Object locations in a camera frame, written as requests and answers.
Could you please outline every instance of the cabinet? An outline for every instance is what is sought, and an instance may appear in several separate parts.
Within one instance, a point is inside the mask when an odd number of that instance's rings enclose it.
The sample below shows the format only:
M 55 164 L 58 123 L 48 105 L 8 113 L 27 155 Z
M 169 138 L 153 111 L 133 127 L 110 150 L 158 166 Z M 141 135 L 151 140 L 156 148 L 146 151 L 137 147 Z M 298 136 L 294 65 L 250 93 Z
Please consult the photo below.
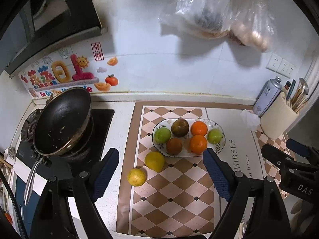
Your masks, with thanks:
M 32 191 L 30 201 L 28 205 L 25 206 L 23 204 L 23 193 L 24 193 L 25 187 L 26 187 L 26 184 L 24 183 L 24 181 L 17 176 L 15 198 L 18 203 L 18 207 L 21 211 L 23 223 L 26 227 L 28 235 L 30 236 L 32 219 L 33 219 L 38 201 L 40 199 L 40 196 L 34 191 Z

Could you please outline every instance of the electrical outlet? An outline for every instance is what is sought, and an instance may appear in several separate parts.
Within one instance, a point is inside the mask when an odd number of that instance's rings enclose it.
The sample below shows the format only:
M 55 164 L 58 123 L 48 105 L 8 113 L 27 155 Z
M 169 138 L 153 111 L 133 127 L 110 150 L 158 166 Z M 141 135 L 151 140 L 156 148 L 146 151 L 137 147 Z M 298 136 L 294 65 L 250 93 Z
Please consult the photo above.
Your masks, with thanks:
M 290 65 L 291 65 L 291 64 L 290 64 L 287 60 L 283 59 L 283 60 L 281 60 L 281 63 L 280 63 L 280 65 L 279 65 L 279 68 L 278 68 L 278 70 L 277 70 L 276 72 L 279 73 L 279 74 L 281 74 L 281 75 L 285 75 L 285 73 L 287 72 L 288 67 L 289 67 Z
M 278 56 L 275 53 L 272 53 L 272 56 L 266 68 L 276 72 L 280 66 L 281 61 L 282 61 L 282 57 Z
M 286 76 L 288 78 L 292 78 L 297 71 L 298 71 L 297 67 L 294 66 L 293 64 L 289 63 L 289 65 L 287 67 L 287 71 L 285 72 L 284 76 Z

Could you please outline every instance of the spray can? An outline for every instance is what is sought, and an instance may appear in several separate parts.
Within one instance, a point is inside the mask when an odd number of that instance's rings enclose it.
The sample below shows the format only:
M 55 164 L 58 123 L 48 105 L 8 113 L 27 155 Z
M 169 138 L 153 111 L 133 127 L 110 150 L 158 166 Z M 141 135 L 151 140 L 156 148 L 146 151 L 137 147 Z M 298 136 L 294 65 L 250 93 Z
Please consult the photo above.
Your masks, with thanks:
M 267 81 L 254 104 L 253 111 L 258 117 L 261 117 L 277 98 L 281 91 L 281 80 L 278 76 L 275 79 Z

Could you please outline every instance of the orange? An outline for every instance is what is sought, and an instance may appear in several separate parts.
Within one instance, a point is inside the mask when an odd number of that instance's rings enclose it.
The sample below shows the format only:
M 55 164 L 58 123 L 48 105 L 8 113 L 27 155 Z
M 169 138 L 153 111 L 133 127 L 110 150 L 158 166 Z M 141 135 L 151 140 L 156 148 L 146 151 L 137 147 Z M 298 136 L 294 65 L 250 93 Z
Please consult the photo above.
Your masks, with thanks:
M 189 149 L 197 155 L 200 155 L 206 148 L 207 140 L 201 135 L 195 135 L 189 141 Z
M 208 128 L 206 124 L 202 121 L 195 121 L 190 128 L 190 132 L 192 133 L 193 136 L 195 135 L 205 136 L 207 134 L 207 131 L 208 131 Z

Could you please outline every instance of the spoon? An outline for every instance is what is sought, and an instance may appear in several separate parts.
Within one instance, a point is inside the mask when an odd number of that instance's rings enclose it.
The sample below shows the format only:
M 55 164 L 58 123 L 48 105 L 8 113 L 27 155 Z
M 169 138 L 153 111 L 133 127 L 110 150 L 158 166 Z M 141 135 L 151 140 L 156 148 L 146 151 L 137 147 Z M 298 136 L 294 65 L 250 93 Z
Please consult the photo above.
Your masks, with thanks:
M 305 79 L 299 77 L 299 81 L 300 81 L 300 84 L 302 86 L 302 88 L 304 89 L 304 94 L 308 95 L 309 93 L 309 88 L 308 88 L 308 84 L 307 82 L 305 81 Z

